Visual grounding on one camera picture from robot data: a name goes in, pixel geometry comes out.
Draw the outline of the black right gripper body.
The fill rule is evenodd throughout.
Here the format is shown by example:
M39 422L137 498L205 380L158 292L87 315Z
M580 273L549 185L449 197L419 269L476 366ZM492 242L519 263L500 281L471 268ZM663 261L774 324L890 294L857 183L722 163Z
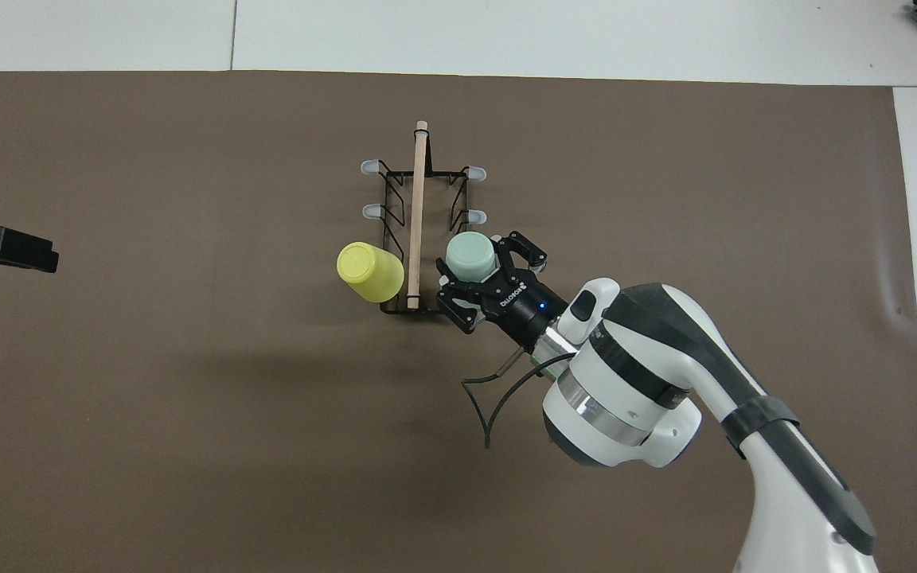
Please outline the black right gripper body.
M532 351L546 327L568 308L568 302L531 271L517 271L513 283L509 277L498 271L482 283L486 290L482 312L521 348Z

